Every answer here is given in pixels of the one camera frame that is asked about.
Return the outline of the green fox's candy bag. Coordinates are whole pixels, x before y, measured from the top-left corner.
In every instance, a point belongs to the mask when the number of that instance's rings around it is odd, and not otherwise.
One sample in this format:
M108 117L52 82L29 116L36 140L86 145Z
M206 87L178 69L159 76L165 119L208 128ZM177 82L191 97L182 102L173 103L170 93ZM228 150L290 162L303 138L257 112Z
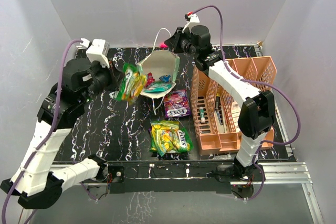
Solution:
M163 140L162 140L162 134L161 134L161 126L155 125L152 126L150 129L150 135L151 135L151 151L157 152L160 156L163 156L164 154L164 148L163 148Z
M164 144L163 156L165 154L179 154L189 152L194 148L194 144L189 136L188 131L184 127L180 127L179 121L152 121L151 127L155 125L161 126L162 129L161 134Z
M135 65L125 63L123 65L124 77L116 96L117 101L125 101L133 104L147 82L146 75L142 74Z

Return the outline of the green white paper bag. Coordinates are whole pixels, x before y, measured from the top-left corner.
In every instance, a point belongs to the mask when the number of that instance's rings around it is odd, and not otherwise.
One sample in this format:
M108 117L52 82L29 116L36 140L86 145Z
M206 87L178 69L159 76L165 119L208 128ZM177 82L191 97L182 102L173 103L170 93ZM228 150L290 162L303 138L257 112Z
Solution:
M168 29L164 27L160 28L156 34L151 53L136 64L137 69L140 73L144 75L152 73L152 76L155 79L155 81L159 81L159 77L163 75L171 76L172 85L169 89L162 92L153 92L153 93L145 92L145 89L143 89L140 93L140 95L148 97L152 100L153 112L155 115L157 109L162 105L164 97L176 86L176 78L180 65L180 57L178 55L172 53L169 50L155 49L157 38L159 36L160 31L162 30L168 32L170 37L172 36Z

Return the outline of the red snack packet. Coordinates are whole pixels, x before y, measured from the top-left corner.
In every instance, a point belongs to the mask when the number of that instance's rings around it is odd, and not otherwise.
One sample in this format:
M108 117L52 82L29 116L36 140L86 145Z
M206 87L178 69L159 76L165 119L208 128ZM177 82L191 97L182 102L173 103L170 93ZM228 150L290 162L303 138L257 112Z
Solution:
M153 78L153 74L151 72L149 72L146 76L146 84L145 87L150 86L151 84L153 84L155 82L155 79Z

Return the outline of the blue snack packet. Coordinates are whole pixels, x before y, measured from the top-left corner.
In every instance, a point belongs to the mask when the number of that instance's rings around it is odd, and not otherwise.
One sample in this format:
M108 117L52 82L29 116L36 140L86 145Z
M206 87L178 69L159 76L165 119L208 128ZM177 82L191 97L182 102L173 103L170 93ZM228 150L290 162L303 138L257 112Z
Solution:
M159 77L159 80L162 82L171 82L171 76L169 74L167 75L162 75Z

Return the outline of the teal snack packet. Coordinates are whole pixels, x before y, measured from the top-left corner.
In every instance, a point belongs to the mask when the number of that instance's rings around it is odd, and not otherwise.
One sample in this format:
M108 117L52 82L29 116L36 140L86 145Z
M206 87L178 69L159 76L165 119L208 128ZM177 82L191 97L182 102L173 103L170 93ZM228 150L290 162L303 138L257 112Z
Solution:
M170 82L154 82L150 85L148 85L145 89L144 92L146 93L158 93L158 92L164 92L167 91L172 87L172 83Z

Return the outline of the purple snack box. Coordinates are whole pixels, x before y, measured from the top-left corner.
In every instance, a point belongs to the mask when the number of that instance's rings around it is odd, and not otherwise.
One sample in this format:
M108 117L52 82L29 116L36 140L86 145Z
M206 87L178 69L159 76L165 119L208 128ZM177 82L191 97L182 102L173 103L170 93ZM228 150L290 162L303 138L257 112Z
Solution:
M163 104L166 118L181 118L192 114L185 89L168 93L163 99Z

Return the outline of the orange plastic desk organizer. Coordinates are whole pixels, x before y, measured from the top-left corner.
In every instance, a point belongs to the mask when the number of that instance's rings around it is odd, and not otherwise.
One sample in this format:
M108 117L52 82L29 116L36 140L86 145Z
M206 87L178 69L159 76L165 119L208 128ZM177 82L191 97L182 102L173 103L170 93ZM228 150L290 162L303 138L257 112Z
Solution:
M228 64L248 80L272 84L277 73L270 56L229 59ZM199 154L238 152L242 140L238 127L240 107L229 92L197 67L193 68L190 103ZM200 122L199 107L204 108L205 124Z

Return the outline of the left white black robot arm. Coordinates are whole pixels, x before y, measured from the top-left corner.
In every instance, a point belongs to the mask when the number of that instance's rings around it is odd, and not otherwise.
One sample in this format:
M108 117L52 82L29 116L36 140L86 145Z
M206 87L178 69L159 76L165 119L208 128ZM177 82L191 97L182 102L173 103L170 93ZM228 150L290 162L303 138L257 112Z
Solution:
M47 209L77 183L105 181L108 163L95 154L59 171L51 171L51 165L87 103L103 91L115 91L121 78L122 73L111 61L105 67L84 58L68 61L38 111L21 166L12 178L2 181L1 190L17 196L24 209Z

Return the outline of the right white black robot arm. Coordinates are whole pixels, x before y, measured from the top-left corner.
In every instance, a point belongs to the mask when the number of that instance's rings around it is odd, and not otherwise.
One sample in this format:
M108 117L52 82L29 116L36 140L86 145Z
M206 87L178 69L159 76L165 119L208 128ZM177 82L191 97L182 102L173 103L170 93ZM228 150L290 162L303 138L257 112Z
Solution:
M164 42L171 52L194 58L198 70L229 93L240 107L238 126L242 133L240 149L232 168L220 172L240 180L251 179L258 170L257 157L262 142L275 121L275 102L271 91L261 91L244 79L212 48L206 26L178 27Z

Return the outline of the green white glue stick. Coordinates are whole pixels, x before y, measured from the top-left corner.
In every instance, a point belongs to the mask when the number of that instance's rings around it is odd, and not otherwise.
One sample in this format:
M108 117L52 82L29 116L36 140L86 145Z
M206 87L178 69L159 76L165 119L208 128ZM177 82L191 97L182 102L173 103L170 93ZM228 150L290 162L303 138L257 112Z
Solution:
M201 124L205 124L206 120L205 120L205 113L204 113L204 108L203 107L199 107L199 114L200 114Z

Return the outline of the black mounting base plate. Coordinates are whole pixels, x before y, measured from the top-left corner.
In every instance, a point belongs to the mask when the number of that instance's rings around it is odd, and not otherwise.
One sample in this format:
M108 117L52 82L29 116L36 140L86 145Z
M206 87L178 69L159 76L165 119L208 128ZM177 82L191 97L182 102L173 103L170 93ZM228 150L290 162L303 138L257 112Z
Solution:
M106 175L87 179L107 186L109 193L212 191L229 194L233 184L252 185L262 173L239 174L232 161L110 161Z

